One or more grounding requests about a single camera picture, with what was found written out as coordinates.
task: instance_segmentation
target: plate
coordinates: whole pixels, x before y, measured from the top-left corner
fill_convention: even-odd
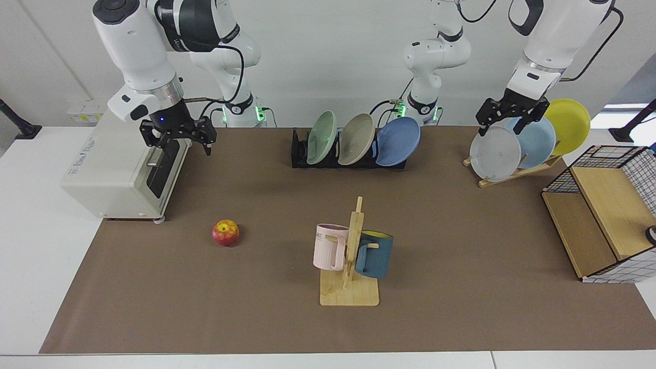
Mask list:
[[[514,132],[493,125],[485,137],[476,135],[469,149],[474,172],[490,182],[508,179],[520,164],[522,148]]]
[[[513,130],[519,118],[513,118],[506,124],[506,128]],[[528,154],[521,162],[520,169],[531,169],[544,163],[556,147],[556,130],[549,119],[542,118],[540,121],[531,122],[524,127],[522,133],[517,136],[522,147],[522,157]]]
[[[308,136],[308,164],[314,165],[323,160],[330,152],[337,137],[335,114],[328,110],[323,113]]]
[[[339,134],[339,159],[340,165],[352,165],[362,159],[369,151],[376,127],[369,114],[360,114],[346,124]]]
[[[553,100],[544,113],[556,130],[558,147],[553,155],[565,155],[578,149],[590,133],[590,114],[579,102],[567,98]]]
[[[393,167],[403,163],[415,152],[420,139],[421,128],[413,118],[402,117],[387,123],[378,132],[376,164]]]

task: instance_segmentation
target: mug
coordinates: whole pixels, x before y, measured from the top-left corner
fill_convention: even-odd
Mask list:
[[[392,255],[394,237],[375,230],[363,230],[360,236],[356,271],[370,278],[385,278]]]
[[[348,239],[348,227],[342,225],[317,225],[314,240],[314,266],[327,271],[344,269],[344,252]]]

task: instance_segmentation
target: table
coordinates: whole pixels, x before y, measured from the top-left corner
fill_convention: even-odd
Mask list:
[[[3,281],[0,292],[0,352],[12,355],[33,355],[38,352],[43,338],[68,290],[77,267],[84,256],[100,220],[87,211],[65,192],[59,189],[58,181],[74,158],[79,147],[91,133],[90,128],[45,128],[34,141],[15,143],[0,158],[0,229],[3,239],[2,258],[0,261],[0,280]],[[598,144],[611,143],[605,132],[595,132],[590,141]],[[26,193],[32,195],[28,200]],[[650,306],[656,311],[656,282],[647,281],[639,289]],[[489,353],[461,353],[455,365],[476,367],[471,362],[478,362],[480,368],[490,367],[492,356]],[[593,367],[609,360],[621,360],[623,365],[634,368],[648,368],[656,360],[656,351],[625,353],[493,353],[497,368],[513,368],[522,362],[540,360],[545,367],[576,360],[583,365]],[[378,354],[387,362],[385,355]],[[449,353],[406,354],[400,360],[416,363],[417,367],[429,367],[429,363],[449,366]],[[139,363],[168,362],[164,367],[175,366],[179,360],[186,362],[225,362],[257,366],[258,355],[240,355],[238,357],[87,357],[53,358],[24,357],[0,358],[0,366],[37,367],[41,365],[60,365],[67,367],[88,367],[105,365],[116,360],[131,361],[137,367]],[[333,355],[301,355],[299,360],[318,360],[330,362]]]

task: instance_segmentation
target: yellow plate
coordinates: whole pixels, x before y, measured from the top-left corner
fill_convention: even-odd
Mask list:
[[[554,126],[559,141],[553,155],[569,154],[588,138],[590,114],[579,102],[568,98],[553,100],[544,116]]]

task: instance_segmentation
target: blue plate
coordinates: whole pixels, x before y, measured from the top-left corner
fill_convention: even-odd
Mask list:
[[[512,131],[519,120],[519,118],[511,119],[506,123],[506,128]],[[517,139],[520,140],[520,146],[522,147],[522,157],[528,154],[519,168],[531,169],[544,163],[554,152],[556,130],[548,119],[542,118],[540,121],[531,122],[531,124],[524,127]]]
[[[412,155],[421,138],[421,128],[416,120],[409,117],[398,118],[387,123],[379,132],[374,145],[378,152],[376,164],[393,167]]]

